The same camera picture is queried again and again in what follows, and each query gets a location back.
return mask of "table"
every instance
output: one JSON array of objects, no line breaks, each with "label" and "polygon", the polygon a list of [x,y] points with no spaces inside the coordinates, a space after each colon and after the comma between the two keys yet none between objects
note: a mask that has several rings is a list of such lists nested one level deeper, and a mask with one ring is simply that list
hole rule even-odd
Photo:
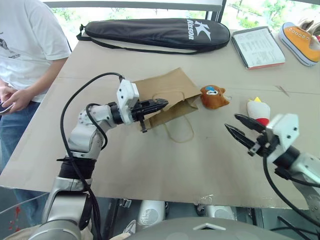
[{"label": "table", "polygon": [[42,0],[50,8],[137,8],[219,12],[222,0]]},{"label": "table", "polygon": [[[208,84],[226,88],[225,96],[232,97],[230,104],[208,110],[198,100],[199,109],[186,115],[195,133],[187,143],[171,141],[162,125],[143,134],[135,124],[110,130],[108,146],[93,173],[93,191],[110,198],[287,208],[269,187],[262,159],[250,157],[224,127],[224,123],[234,125],[255,139],[257,134],[245,129],[233,114],[246,114],[248,99],[259,96],[270,105],[272,117],[298,114],[300,137],[294,146],[319,156],[320,65],[306,67],[282,43],[279,45],[286,57],[284,65],[247,70],[231,42],[210,53],[185,56],[111,50],[80,41],[21,138],[0,176],[0,185],[50,191],[61,165],[56,159],[65,154],[59,132],[62,108],[89,79],[118,72],[141,80],[181,67],[199,88]],[[86,88],[67,111],[66,134],[88,103],[115,101],[118,85],[116,77],[108,76]],[[183,117],[170,121],[167,127],[176,138],[186,139],[191,134]],[[295,205],[307,208],[289,181],[272,177]]]}]

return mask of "orange sneaker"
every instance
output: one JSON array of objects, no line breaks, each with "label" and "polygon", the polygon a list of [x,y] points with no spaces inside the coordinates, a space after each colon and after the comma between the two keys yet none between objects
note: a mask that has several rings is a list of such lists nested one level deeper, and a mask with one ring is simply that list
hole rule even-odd
[{"label": "orange sneaker", "polygon": [[292,22],[282,25],[279,38],[303,65],[311,67],[320,61],[318,40]]}]

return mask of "black cable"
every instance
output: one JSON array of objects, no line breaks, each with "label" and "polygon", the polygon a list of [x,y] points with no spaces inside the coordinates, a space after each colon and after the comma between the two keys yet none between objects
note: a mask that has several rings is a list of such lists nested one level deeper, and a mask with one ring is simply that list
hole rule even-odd
[{"label": "black cable", "polygon": [[[312,234],[312,235],[318,236],[318,234],[316,232],[309,231],[309,230],[306,230],[306,229],[303,229],[303,228],[295,227],[294,229],[298,230],[300,232],[304,232],[304,233],[307,233],[307,234]],[[288,227],[288,226],[282,226],[282,227],[272,228],[269,231],[273,231],[274,232],[274,231],[280,231],[280,230],[293,230],[293,229],[291,227]]]},{"label": "black cable", "polygon": [[92,106],[101,106],[101,105],[100,104],[96,104],[96,103],[90,103],[85,107],[85,112],[86,112],[88,118],[90,119],[90,121],[92,122],[92,124],[95,125],[95,127],[99,130],[99,132],[102,134],[102,136],[104,138],[104,144],[101,147],[101,150],[103,150],[108,144],[108,137],[107,137],[106,133],[104,132],[104,130],[97,124],[97,122],[92,117],[92,115],[90,113],[90,109],[89,109]]},{"label": "black cable", "polygon": [[312,219],[310,216],[308,216],[307,214],[305,214],[303,211],[301,211],[300,209],[298,209],[295,205],[293,205],[280,191],[279,189],[276,187],[275,183],[273,182],[273,180],[271,179],[271,176],[269,174],[269,170],[268,170],[268,164],[267,164],[267,153],[263,154],[263,171],[265,174],[265,177],[267,179],[267,181],[269,182],[271,188],[274,190],[274,192],[279,196],[279,198],[281,198],[282,201],[284,201],[290,208],[292,208],[297,214],[299,214],[301,217],[303,217],[304,219],[308,220],[310,223],[320,227],[320,223],[315,221],[314,219]]},{"label": "black cable", "polygon": [[320,188],[320,184],[317,183],[312,183],[312,182],[307,182],[307,181],[301,181],[299,179],[296,179],[294,177],[290,177],[289,178],[292,182],[296,182],[298,184],[302,184],[302,185],[306,185],[306,186],[310,186],[310,187],[316,187],[316,188]]},{"label": "black cable", "polygon": [[60,131],[61,131],[61,137],[62,137],[62,141],[65,147],[65,150],[67,152],[67,155],[69,156],[68,161],[72,164],[72,167],[74,169],[74,171],[76,172],[76,174],[78,175],[79,179],[81,180],[82,184],[84,185],[84,188],[89,192],[89,195],[91,196],[92,199],[92,208],[93,208],[93,224],[94,227],[96,229],[96,234],[97,234],[97,239],[98,240],[102,240],[102,236],[101,236],[101,217],[100,217],[100,210],[99,210],[99,205],[98,205],[98,201],[97,198],[95,196],[95,194],[93,193],[93,191],[91,190],[91,187],[88,185],[88,183],[86,182],[84,176],[82,175],[81,171],[79,170],[74,156],[71,152],[71,149],[69,148],[68,145],[68,140],[66,138],[66,134],[65,134],[65,128],[64,128],[64,119],[65,119],[65,115],[66,115],[66,111],[70,105],[70,103],[74,100],[74,98],[83,90],[85,89],[88,85],[90,85],[92,82],[94,82],[95,80],[107,76],[107,75],[116,75],[119,77],[120,81],[123,79],[123,76],[120,75],[119,73],[116,72],[107,72],[107,73],[103,73],[100,74],[94,78],[92,78],[90,81],[88,81],[86,84],[84,84],[81,88],[79,88],[71,97],[70,99],[66,102],[62,113],[61,113],[61,117],[60,117]]}]

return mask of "bear keychain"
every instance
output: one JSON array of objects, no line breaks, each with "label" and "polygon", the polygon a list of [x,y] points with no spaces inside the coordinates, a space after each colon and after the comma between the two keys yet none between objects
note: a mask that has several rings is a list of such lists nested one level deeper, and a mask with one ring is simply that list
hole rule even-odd
[{"label": "bear keychain", "polygon": [[208,109],[218,109],[229,104],[229,101],[223,95],[226,92],[224,88],[216,85],[207,85],[201,88],[201,92],[202,104]]}]

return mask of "person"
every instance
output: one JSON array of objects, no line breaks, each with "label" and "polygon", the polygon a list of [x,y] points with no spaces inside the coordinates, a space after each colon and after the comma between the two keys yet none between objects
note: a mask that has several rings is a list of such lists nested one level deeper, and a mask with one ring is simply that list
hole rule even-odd
[{"label": "person", "polygon": [[[0,101],[2,164],[9,161],[71,50],[50,8],[39,0],[0,0]],[[15,189],[19,202],[41,192]],[[31,226],[41,223],[46,198],[22,205]]]}]

